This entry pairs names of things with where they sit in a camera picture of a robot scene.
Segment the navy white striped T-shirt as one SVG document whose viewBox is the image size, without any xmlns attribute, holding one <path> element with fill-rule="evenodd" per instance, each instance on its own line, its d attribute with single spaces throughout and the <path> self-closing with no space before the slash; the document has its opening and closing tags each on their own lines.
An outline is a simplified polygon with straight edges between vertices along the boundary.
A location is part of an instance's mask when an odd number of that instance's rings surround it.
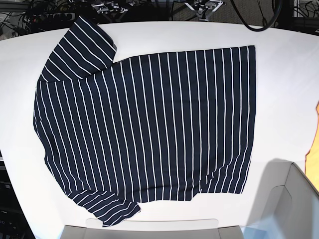
<svg viewBox="0 0 319 239">
<path fill-rule="evenodd" d="M 256 115 L 256 48 L 164 52 L 115 62 L 83 17 L 37 81 L 33 125 L 64 194 L 115 226 L 158 200 L 241 194 Z"/>
</svg>

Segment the orange cloth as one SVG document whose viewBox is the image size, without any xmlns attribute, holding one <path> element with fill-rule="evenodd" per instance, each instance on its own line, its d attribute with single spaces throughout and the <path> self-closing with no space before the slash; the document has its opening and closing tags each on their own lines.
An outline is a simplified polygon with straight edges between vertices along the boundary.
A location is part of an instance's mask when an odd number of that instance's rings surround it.
<svg viewBox="0 0 319 239">
<path fill-rule="evenodd" d="M 317 120 L 319 119 L 319 105 L 316 106 Z M 305 175 L 319 190 L 319 122 L 317 121 L 317 128 L 312 146 L 306 155 Z"/>
</svg>

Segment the metal clamp mount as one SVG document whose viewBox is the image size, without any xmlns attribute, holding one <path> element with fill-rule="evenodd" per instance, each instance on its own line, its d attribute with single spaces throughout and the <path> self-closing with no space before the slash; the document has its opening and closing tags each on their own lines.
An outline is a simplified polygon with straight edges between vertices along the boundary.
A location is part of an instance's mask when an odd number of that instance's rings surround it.
<svg viewBox="0 0 319 239">
<path fill-rule="evenodd" d="M 114 0 L 96 0 L 91 3 L 92 8 L 97 13 L 111 14 L 111 13 L 124 13 L 126 8 L 120 6 L 120 4 Z"/>
<path fill-rule="evenodd" d="M 186 0 L 184 4 L 195 13 L 199 21 L 208 22 L 210 16 L 226 2 L 223 0 Z"/>
</svg>

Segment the metal clamp mount left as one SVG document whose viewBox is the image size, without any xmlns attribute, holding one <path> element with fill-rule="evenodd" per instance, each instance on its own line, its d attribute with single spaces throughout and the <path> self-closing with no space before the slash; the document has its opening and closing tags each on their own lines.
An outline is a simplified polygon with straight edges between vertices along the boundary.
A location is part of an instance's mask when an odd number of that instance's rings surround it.
<svg viewBox="0 0 319 239">
<path fill-rule="evenodd" d="M 126 8 L 120 6 L 120 4 L 114 0 L 96 0 L 91 3 L 92 8 L 97 13 L 111 14 L 111 13 L 124 13 Z"/>
</svg>

